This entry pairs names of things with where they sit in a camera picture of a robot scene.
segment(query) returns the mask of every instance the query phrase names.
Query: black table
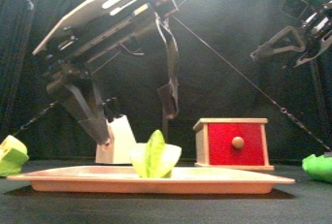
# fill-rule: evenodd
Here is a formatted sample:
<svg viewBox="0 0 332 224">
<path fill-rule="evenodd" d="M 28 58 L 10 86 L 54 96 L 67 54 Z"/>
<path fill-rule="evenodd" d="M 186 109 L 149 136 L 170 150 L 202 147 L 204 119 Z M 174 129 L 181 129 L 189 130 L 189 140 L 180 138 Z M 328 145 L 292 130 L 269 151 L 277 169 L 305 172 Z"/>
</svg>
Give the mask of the black table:
<svg viewBox="0 0 332 224">
<path fill-rule="evenodd" d="M 23 172 L 91 165 L 91 161 L 28 161 Z M 264 195 L 162 195 L 35 191 L 28 181 L 0 178 L 0 223 L 332 223 L 332 184 L 300 166 L 269 174 L 296 179 Z"/>
</svg>

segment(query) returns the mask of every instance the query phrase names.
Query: red box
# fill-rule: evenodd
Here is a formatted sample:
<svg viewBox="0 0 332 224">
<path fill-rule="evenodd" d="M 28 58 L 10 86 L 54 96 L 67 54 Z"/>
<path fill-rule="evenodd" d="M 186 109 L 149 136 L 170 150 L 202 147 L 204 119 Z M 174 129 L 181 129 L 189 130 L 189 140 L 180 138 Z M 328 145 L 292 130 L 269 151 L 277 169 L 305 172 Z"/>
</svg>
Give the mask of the red box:
<svg viewBox="0 0 332 224">
<path fill-rule="evenodd" d="M 273 170 L 265 118 L 201 118 L 196 131 L 197 166 Z"/>
</svg>

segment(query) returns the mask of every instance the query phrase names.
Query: knob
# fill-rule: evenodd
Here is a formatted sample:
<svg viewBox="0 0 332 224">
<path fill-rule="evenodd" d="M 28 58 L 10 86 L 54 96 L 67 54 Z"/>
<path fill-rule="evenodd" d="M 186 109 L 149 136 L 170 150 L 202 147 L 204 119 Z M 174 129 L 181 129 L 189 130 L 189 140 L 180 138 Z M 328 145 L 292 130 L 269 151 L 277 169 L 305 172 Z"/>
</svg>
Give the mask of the knob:
<svg viewBox="0 0 332 224">
<path fill-rule="evenodd" d="M 232 145 L 236 149 L 241 149 L 244 147 L 244 139 L 241 137 L 234 137 L 232 140 Z"/>
</svg>

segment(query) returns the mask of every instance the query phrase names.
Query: yellow object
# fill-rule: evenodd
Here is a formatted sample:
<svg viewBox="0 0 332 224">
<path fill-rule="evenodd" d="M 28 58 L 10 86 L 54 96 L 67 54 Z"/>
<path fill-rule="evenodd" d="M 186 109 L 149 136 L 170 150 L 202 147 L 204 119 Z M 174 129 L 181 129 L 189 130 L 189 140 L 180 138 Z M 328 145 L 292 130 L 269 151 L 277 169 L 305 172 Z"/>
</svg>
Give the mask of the yellow object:
<svg viewBox="0 0 332 224">
<path fill-rule="evenodd" d="M 131 150 L 131 162 L 141 177 L 170 177 L 182 154 L 182 149 L 166 144 L 160 130 L 155 130 L 146 144 L 137 144 Z"/>
<path fill-rule="evenodd" d="M 0 144 L 0 176 L 19 174 L 27 160 L 26 145 L 10 135 Z"/>
</svg>

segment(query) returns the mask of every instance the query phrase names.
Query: tray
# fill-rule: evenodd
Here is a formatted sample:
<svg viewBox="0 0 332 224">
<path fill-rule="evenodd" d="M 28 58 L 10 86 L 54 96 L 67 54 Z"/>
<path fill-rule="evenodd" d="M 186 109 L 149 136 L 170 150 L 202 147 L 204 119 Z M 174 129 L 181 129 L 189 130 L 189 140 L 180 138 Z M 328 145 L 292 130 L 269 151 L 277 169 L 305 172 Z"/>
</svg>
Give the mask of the tray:
<svg viewBox="0 0 332 224">
<path fill-rule="evenodd" d="M 38 191 L 160 194 L 267 194 L 295 179 L 226 168 L 176 167 L 172 178 L 139 178 L 133 167 L 77 166 L 38 171 L 8 180 L 28 180 Z"/>
</svg>

